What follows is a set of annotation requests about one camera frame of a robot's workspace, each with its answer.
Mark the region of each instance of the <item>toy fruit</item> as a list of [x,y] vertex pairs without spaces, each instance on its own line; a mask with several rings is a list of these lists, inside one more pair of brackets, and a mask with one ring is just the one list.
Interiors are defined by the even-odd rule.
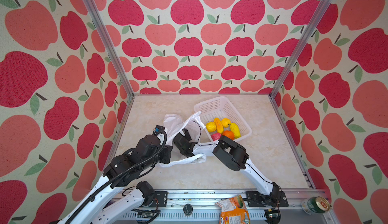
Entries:
[[230,130],[224,131],[222,135],[230,138],[231,140],[234,140],[234,134]]
[[212,133],[217,129],[217,127],[214,122],[209,122],[206,124],[206,129],[208,130],[208,132]]
[[214,119],[214,123],[216,124],[217,132],[222,134],[224,132],[224,128],[223,128],[223,126],[221,124],[220,119],[218,119],[218,118]]
[[224,128],[226,128],[230,125],[230,120],[228,118],[224,118],[221,120],[221,124]]
[[230,124],[230,130],[233,132],[235,138],[241,137],[239,126],[235,123]]
[[213,139],[213,141],[217,141],[218,139],[220,139],[220,137],[220,133],[214,133],[213,135],[211,135],[211,139]]

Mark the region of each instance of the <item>apple-patterned wallpaper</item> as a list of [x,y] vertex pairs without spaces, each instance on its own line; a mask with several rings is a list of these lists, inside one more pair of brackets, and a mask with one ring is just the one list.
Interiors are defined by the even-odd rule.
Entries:
[[[111,36],[121,36],[112,41],[135,94],[252,94],[271,91],[319,0],[106,3],[100,16]],[[336,6],[331,15],[338,15]],[[334,23],[323,22],[319,33]],[[92,41],[105,50],[97,33]],[[311,57],[307,45],[300,62]]]
[[315,186],[341,224],[388,223],[387,0],[333,0],[277,102]]
[[0,12],[0,224],[47,224],[96,183],[128,97],[82,0]]

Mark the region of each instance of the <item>metal bar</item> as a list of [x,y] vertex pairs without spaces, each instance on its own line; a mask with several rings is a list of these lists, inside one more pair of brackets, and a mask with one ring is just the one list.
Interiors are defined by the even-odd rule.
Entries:
[[317,27],[318,23],[322,19],[322,16],[326,12],[331,1],[332,0],[321,0],[319,2],[317,9],[315,10],[310,22],[308,23],[307,27],[305,28],[305,31],[302,34],[302,37],[300,37],[298,44],[296,45],[291,56],[288,58],[287,63],[284,66],[282,73],[280,74],[279,78],[275,82],[275,85],[270,93],[271,98],[274,98],[276,93],[279,91],[279,89],[282,86],[284,80],[286,79],[288,73],[290,72],[291,67],[294,65],[294,63],[298,59],[300,53],[303,51],[304,47],[307,44],[308,39],[310,38],[310,36],[314,32],[315,28]]
[[116,151],[117,151],[117,148],[119,147],[121,136],[123,135],[124,127],[125,127],[125,124],[127,123],[129,112],[132,109],[132,105],[133,105],[133,102],[135,100],[135,97],[133,97],[132,99],[129,99],[129,100],[130,100],[130,102],[127,105],[127,108],[125,109],[125,112],[124,112],[124,115],[123,115],[123,119],[121,120],[121,124],[120,124],[120,127],[119,127],[119,132],[118,132],[117,137],[116,137],[116,139],[115,139],[115,141],[114,141],[114,143],[112,145],[111,151],[109,152],[109,156],[108,156],[108,159],[105,162],[104,169],[106,168],[106,166],[108,166],[108,164],[112,161],[112,159],[116,155]]
[[309,183],[310,183],[311,186],[315,189],[315,185],[314,185],[313,181],[311,180],[311,176],[310,176],[310,174],[308,173],[307,169],[304,167],[304,165],[303,165],[303,163],[302,163],[302,160],[300,159],[299,152],[298,152],[298,150],[296,149],[294,140],[293,140],[292,137],[291,137],[291,133],[290,133],[290,131],[288,130],[286,124],[284,123],[284,121],[283,121],[283,119],[282,119],[282,117],[281,117],[281,115],[280,115],[279,108],[278,108],[278,106],[277,106],[277,104],[276,104],[276,102],[275,102],[275,99],[274,99],[274,98],[271,98],[271,97],[269,96],[269,101],[271,102],[272,107],[274,108],[275,114],[276,114],[276,116],[277,116],[277,118],[278,118],[278,120],[279,120],[279,122],[280,122],[280,125],[281,125],[282,128],[283,128],[284,134],[286,135],[286,138],[287,138],[287,140],[288,140],[288,143],[290,144],[290,147],[291,147],[291,149],[292,149],[292,151],[293,151],[293,153],[294,153],[294,155],[295,155],[295,158],[296,158],[296,160],[297,160],[297,162],[298,162],[298,164],[299,164],[300,169],[302,170],[303,174],[305,174],[305,175],[307,176],[307,178],[308,178],[308,180],[309,180]]
[[108,30],[104,26],[104,23],[100,17],[100,13],[97,9],[97,6],[94,3],[94,0],[83,0],[83,2],[85,3],[86,8],[88,9],[88,12],[92,18],[92,21],[98,31],[98,34],[101,37],[101,41],[103,42],[104,47],[106,48],[106,51],[113,63],[114,69],[116,70],[121,80],[121,83],[123,84],[125,91],[130,96],[130,98],[133,98],[134,93],[133,93],[132,87],[125,74],[124,67],[121,64],[120,58],[114,49],[113,42],[111,37],[109,36]]

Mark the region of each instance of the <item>beige table surface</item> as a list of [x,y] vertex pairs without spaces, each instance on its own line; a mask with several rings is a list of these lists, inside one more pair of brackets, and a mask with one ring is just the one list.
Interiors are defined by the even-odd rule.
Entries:
[[[164,115],[178,114],[186,120],[194,113],[194,105],[215,97],[217,95],[135,96],[116,155],[135,147],[139,139],[152,134],[155,125],[163,124]],[[239,144],[246,148],[256,167],[281,188],[308,188],[268,96],[226,97],[252,128],[252,134]],[[203,131],[201,142],[209,141]],[[172,153],[171,160],[178,160],[177,156],[178,153]],[[155,189],[254,188],[242,173],[230,170],[216,157],[207,157],[204,163],[155,167],[151,173],[129,186],[144,180]]]

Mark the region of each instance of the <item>green can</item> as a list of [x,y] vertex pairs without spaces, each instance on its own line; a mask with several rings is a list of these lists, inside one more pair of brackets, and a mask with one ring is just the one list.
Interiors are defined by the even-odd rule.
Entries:
[[309,214],[323,214],[330,210],[329,202],[322,197],[311,197],[302,201],[303,210]]

